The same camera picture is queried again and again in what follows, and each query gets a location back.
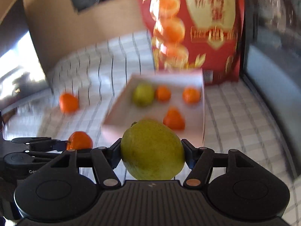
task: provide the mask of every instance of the green fruit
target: green fruit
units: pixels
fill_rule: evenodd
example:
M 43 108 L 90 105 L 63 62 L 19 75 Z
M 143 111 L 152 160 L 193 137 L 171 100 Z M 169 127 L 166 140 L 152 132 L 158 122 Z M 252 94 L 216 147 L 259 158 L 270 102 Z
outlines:
M 140 83 L 133 93 L 133 102 L 139 107 L 145 107 L 153 103 L 155 90 L 151 84 Z
M 170 180 L 185 162 L 178 136 L 162 123 L 149 119 L 125 131 L 121 157 L 128 172 L 138 180 Z

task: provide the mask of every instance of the packaging bag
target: packaging bag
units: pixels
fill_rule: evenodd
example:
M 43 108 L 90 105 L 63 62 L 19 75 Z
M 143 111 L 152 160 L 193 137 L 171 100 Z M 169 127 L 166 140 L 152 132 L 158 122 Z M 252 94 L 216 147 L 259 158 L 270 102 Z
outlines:
M 244 0 L 138 0 L 157 70 L 199 69 L 206 84 L 237 81 Z

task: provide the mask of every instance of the table surface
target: table surface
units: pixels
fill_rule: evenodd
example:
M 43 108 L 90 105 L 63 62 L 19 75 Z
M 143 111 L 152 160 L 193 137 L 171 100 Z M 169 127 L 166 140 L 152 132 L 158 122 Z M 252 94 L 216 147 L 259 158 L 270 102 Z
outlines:
M 100 128 L 106 110 L 132 73 L 145 72 L 154 72 L 147 31 L 74 52 L 60 60 L 48 76 L 54 94 L 20 107 L 6 126 L 5 139 L 48 136 L 66 140 L 74 131 L 85 131 L 94 147 L 108 147 L 111 144 Z M 63 115 L 58 107 L 62 92 L 77 95 L 81 110 Z M 291 198 L 283 218 L 299 225 L 301 180 L 293 182 L 287 172 L 282 149 L 286 143 L 262 99 L 240 81 L 206 87 L 205 100 L 205 146 L 221 153 L 238 149 L 284 181 Z M 81 168 L 80 172 L 94 181 L 92 169 Z M 134 179 L 122 162 L 114 172 L 121 182 Z M 175 179 L 183 182 L 189 172 L 185 165 Z M 211 179 L 224 173 L 225 168 L 214 168 Z

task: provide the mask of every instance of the metal pin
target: metal pin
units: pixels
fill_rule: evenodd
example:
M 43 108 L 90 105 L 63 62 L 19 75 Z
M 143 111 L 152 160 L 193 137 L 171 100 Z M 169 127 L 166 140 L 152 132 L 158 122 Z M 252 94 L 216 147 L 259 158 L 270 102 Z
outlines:
M 199 186 L 201 184 L 201 181 L 195 178 L 191 178 L 186 181 L 186 184 L 189 186 Z
M 108 187 L 113 187 L 118 184 L 118 181 L 113 178 L 108 178 L 105 181 L 103 181 L 103 184 Z

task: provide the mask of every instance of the open box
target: open box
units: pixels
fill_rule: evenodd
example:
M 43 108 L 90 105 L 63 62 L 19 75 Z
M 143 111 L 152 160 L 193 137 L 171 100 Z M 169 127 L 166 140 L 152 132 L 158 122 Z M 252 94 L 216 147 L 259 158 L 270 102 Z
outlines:
M 140 108 L 132 102 L 132 94 L 137 85 L 141 82 L 148 82 L 154 87 L 166 85 L 172 92 L 169 102 L 161 103 L 154 100 L 148 107 Z M 187 105 L 182 99 L 185 87 L 194 86 L 201 91 L 201 101 L 195 105 Z M 156 119 L 163 122 L 168 108 L 175 106 L 179 109 L 185 119 L 184 131 L 176 131 L 180 139 L 187 139 L 195 147 L 204 145 L 205 130 L 205 102 L 204 102 L 204 81 L 203 73 L 198 71 L 185 71 L 178 73 L 159 72 L 156 74 L 143 74 L 131 76 L 127 86 L 113 103 L 103 120 L 101 132 L 110 143 L 114 143 L 123 133 L 131 127 L 133 122 L 143 118 Z

